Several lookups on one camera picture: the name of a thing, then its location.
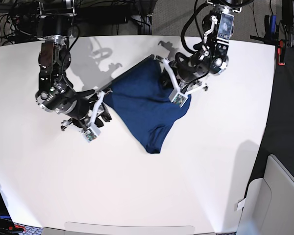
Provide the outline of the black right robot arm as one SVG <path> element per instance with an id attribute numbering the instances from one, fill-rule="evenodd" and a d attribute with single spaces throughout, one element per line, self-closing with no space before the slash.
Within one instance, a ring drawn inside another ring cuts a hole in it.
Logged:
<path id="1" fill-rule="evenodd" d="M 86 131 L 91 124 L 100 128 L 112 118 L 93 89 L 74 90 L 66 75 L 71 64 L 69 39 L 73 36 L 75 2 L 73 0 L 39 1 L 40 18 L 37 38 L 42 40 L 38 57 L 40 67 L 36 103 L 47 112 L 69 117 L 61 123 L 61 130 L 73 125 Z"/>

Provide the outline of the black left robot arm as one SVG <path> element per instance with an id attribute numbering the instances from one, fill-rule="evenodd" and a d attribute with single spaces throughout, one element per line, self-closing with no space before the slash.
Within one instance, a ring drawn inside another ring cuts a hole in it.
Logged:
<path id="1" fill-rule="evenodd" d="M 164 71 L 164 86 L 177 87 L 183 94 L 203 84 L 209 74 L 220 74 L 228 66 L 229 41 L 234 32 L 234 13 L 240 12 L 242 0 L 206 0 L 194 3 L 194 11 L 184 24 L 180 39 L 183 49 L 189 53 L 176 52 L 169 59 L 168 67 L 173 74 Z M 195 23 L 201 41 L 187 46 L 186 32 Z"/>

